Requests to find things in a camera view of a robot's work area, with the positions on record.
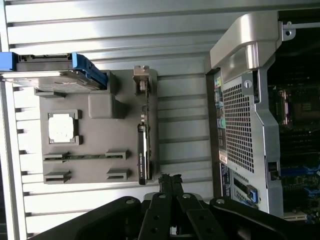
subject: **black plastic part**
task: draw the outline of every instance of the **black plastic part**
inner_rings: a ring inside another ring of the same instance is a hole
[[[57,54],[57,55],[19,55],[19,63],[41,63],[41,62],[65,62],[71,61],[72,54]]]
[[[181,174],[177,174],[174,176],[170,176],[168,174],[162,174],[159,177],[159,186],[160,190],[159,192],[167,193],[172,196],[180,195],[184,192],[182,188],[182,178]]]
[[[139,222],[140,208],[141,203],[138,199],[124,196],[39,233],[32,240],[126,239],[126,236],[139,233],[138,224],[129,227],[126,223]]]
[[[34,89],[34,95],[45,99],[64,99],[66,97],[65,93],[55,91],[40,91],[36,88]]]
[[[209,209],[189,210],[186,214],[199,240],[228,239]]]
[[[278,19],[292,24],[317,23],[320,22],[320,8],[279,11]]]
[[[138,133],[138,172],[139,172],[139,184],[146,185],[147,184],[147,176],[146,176],[146,168],[148,160],[146,159],[146,152],[144,151],[144,128],[145,126],[139,124],[137,127]]]
[[[229,228],[228,234],[231,236],[237,235],[241,228],[248,230],[252,239],[261,238],[262,233],[263,239],[291,240],[303,237],[300,228],[294,228],[286,220],[225,197],[219,198],[220,203],[217,200],[214,198],[210,201],[210,210],[219,217],[222,227]]]
[[[170,236],[172,196],[165,193],[153,195],[146,211],[138,240],[165,240]]]
[[[212,70],[210,74],[205,76],[206,93],[208,104],[208,118],[209,118],[209,131],[210,131],[210,151],[211,151],[211,165],[212,165],[212,188],[213,196],[219,197],[222,195],[221,188],[221,175],[220,175],[220,160],[219,160],[219,147],[218,147],[218,126],[217,126],[217,113],[215,103],[215,89],[214,89],[214,75],[219,69]]]
[[[200,240],[219,239],[226,240],[223,229],[209,209],[204,209],[192,193],[184,193],[177,196],[182,217],[180,218],[180,234],[192,234],[195,232]]]
[[[49,172],[43,176],[45,184],[64,184],[66,181],[70,180],[70,171],[54,171]]]

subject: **perforated metal panel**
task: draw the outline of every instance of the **perforated metal panel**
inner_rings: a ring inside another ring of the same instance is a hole
[[[223,91],[228,160],[254,173],[249,97],[242,84]]]
[[[242,202],[247,200],[247,198],[245,197],[245,195],[243,193],[241,193],[240,191],[238,191],[237,189],[234,189],[234,195],[236,196],[236,198]]]
[[[237,175],[239,178],[241,178],[243,181],[246,181],[247,183],[249,183],[249,180],[246,179],[244,176],[241,176],[239,173],[237,173],[236,171],[232,171],[233,174]]]

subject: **usb port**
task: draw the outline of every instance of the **usb port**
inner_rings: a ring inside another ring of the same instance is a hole
[[[222,148],[224,146],[224,141],[219,138],[219,148]]]
[[[220,109],[220,108],[217,108],[217,109],[216,109],[216,118],[217,118],[217,119],[220,119],[220,118],[221,118],[221,109]]]
[[[258,203],[258,191],[251,185],[247,185],[247,196],[255,204]]]

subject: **screw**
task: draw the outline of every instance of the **screw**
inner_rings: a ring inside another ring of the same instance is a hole
[[[126,201],[125,203],[126,204],[133,204],[134,202],[135,202],[135,200],[130,199],[130,200]]]
[[[191,198],[191,195],[190,194],[183,194],[182,197],[184,199],[189,199],[189,198]]]
[[[216,203],[217,203],[217,204],[224,204],[224,203],[225,203],[225,200],[223,200],[223,199],[218,199],[218,200],[216,201]]]
[[[248,89],[252,87],[252,82],[250,80],[245,80],[244,81],[244,86]]]

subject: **motherboard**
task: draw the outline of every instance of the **motherboard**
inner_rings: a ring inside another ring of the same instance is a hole
[[[268,71],[269,109],[279,124],[285,213],[320,223],[320,58],[278,57]]]

